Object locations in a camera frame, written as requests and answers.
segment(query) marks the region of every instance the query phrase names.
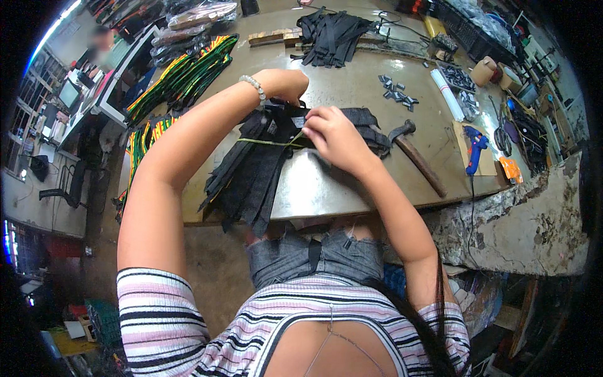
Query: necklace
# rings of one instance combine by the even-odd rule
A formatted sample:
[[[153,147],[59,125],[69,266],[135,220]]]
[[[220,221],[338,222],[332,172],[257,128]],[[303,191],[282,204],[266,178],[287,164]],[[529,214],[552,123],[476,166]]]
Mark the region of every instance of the necklace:
[[[329,306],[331,308],[331,321],[329,322],[329,325],[327,327],[327,330],[329,331],[329,333],[327,334],[327,337],[324,339],[323,343],[321,344],[320,348],[318,349],[318,352],[316,353],[316,356],[314,356],[314,359],[312,360],[312,362],[308,366],[308,369],[306,370],[306,373],[304,373],[303,377],[307,377],[308,373],[310,372],[310,369],[312,369],[312,366],[314,365],[314,362],[316,362],[316,359],[318,358],[318,355],[323,350],[324,345],[327,344],[327,340],[329,340],[329,338],[330,338],[331,335],[335,335],[337,337],[340,337],[343,340],[346,340],[348,343],[354,345],[354,347],[356,347],[362,353],[364,353],[364,355],[366,355],[366,357],[368,357],[369,359],[371,359],[371,361],[373,362],[373,364],[375,364],[375,366],[377,367],[377,369],[379,369],[379,371],[381,372],[381,377],[386,377],[385,376],[385,372],[383,371],[383,368],[379,365],[379,363],[377,363],[377,361],[371,355],[368,354],[368,352],[366,352],[364,349],[362,349],[361,346],[359,346],[358,344],[356,344],[356,342],[354,342],[350,338],[345,337],[345,336],[339,334],[338,332],[333,331],[333,304],[329,304]]]

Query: denim shorts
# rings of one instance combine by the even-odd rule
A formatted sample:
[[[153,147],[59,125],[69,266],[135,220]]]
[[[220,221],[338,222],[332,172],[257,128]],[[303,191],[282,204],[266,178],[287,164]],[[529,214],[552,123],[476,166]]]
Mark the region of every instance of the denim shorts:
[[[325,235],[320,241],[318,264],[311,263],[310,240],[287,232],[280,239],[266,239],[246,248],[250,277],[256,289],[313,273],[331,273],[362,282],[383,280],[382,241],[348,237],[344,229]]]

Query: hammer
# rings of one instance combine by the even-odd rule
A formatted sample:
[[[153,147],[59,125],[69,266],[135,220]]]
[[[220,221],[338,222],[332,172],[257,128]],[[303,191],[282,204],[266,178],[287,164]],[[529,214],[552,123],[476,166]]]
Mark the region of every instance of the hammer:
[[[403,126],[395,128],[390,132],[388,139],[390,142],[395,142],[398,147],[400,147],[404,153],[406,153],[408,158],[414,162],[419,171],[423,173],[427,181],[434,188],[435,192],[437,192],[438,195],[443,198],[448,194],[448,190],[446,187],[444,187],[444,185],[442,185],[438,175],[431,169],[431,166],[429,166],[423,156],[421,156],[417,149],[412,146],[410,141],[406,140],[404,137],[404,135],[415,132],[416,129],[417,127],[415,126],[414,122],[410,119],[407,119]]]

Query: office chair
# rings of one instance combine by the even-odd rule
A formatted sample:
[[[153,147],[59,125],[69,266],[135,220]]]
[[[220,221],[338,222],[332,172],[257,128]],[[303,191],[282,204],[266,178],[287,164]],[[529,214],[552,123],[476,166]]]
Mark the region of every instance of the office chair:
[[[39,200],[42,200],[42,198],[58,196],[65,199],[70,207],[77,208],[82,205],[85,208],[88,208],[84,203],[80,203],[85,172],[86,165],[82,160],[69,167],[63,165],[63,168],[61,169],[61,179],[58,184],[59,188],[40,191]],[[67,192],[69,178],[71,178],[71,184],[69,185],[69,192]]]

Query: fluorescent light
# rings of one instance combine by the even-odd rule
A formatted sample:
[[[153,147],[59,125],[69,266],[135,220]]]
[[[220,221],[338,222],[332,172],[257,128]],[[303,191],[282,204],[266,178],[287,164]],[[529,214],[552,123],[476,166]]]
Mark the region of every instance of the fluorescent light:
[[[40,43],[38,43],[38,46],[34,50],[34,53],[31,55],[30,61],[27,62],[27,67],[25,67],[25,71],[23,72],[23,75],[25,75],[27,70],[30,68],[32,62],[36,58],[37,53],[40,52],[44,43],[46,43],[48,38],[50,38],[50,36],[54,33],[54,31],[57,29],[57,27],[61,23],[61,21],[64,20],[65,18],[67,18],[67,16],[69,16],[69,14],[80,4],[81,4],[81,0],[76,0],[75,3],[71,4],[71,6],[66,11],[61,13],[60,18],[58,20],[56,20],[54,22],[54,24],[48,29],[46,34],[44,34],[44,36],[42,37],[42,40],[40,41]]]

